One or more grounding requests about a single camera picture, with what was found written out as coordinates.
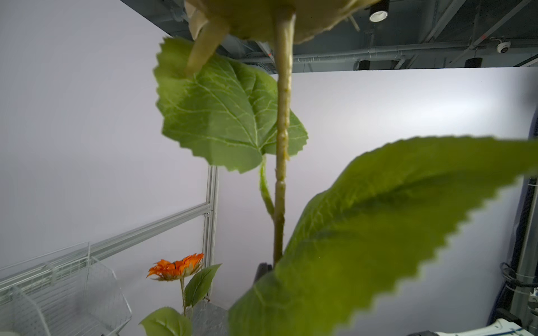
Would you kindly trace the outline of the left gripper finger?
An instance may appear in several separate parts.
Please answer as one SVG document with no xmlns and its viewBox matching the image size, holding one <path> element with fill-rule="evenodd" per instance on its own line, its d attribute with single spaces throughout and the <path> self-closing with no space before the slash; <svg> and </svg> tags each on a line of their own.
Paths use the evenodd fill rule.
<svg viewBox="0 0 538 336">
<path fill-rule="evenodd" d="M 262 277 L 270 273 L 273 270 L 273 266 L 270 263 L 260 263 L 256 269 L 256 274 L 253 283 L 256 284 Z"/>
</svg>

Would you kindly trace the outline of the orange gerbera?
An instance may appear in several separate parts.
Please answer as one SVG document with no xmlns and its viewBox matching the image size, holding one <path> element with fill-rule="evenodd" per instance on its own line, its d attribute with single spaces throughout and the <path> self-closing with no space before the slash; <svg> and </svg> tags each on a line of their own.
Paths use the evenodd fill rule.
<svg viewBox="0 0 538 336">
<path fill-rule="evenodd" d="M 180 283 L 182 311 L 162 307 L 151 312 L 141 322 L 146 335 L 192 335 L 194 309 L 208 299 L 210 288 L 220 264 L 205 267 L 204 253 L 195 253 L 182 260 L 159 260 L 148 271 L 154 281 Z"/>
</svg>

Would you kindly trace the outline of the cream gerbera flower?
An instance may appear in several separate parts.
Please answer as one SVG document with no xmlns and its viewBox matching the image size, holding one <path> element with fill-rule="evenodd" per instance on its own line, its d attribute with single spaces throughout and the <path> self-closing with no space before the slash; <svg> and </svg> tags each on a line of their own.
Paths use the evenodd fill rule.
<svg viewBox="0 0 538 336">
<path fill-rule="evenodd" d="M 231 335 L 331 335 L 433 259 L 469 213 L 537 173 L 537 142 L 415 137 L 356 157 L 285 242 L 287 162 L 308 134 L 291 112 L 293 47 L 373 1 L 187 1 L 191 40 L 157 55 L 165 137 L 240 173 L 276 157 L 274 269 L 229 310 Z"/>
</svg>

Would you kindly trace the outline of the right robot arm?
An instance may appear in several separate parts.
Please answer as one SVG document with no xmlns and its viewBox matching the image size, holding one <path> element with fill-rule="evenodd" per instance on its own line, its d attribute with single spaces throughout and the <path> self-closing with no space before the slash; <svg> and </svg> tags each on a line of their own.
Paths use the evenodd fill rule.
<svg viewBox="0 0 538 336">
<path fill-rule="evenodd" d="M 409 336 L 533 336 L 515 322 L 497 319 L 490 326 L 458 333 L 434 332 L 431 330 L 411 333 Z"/>
</svg>

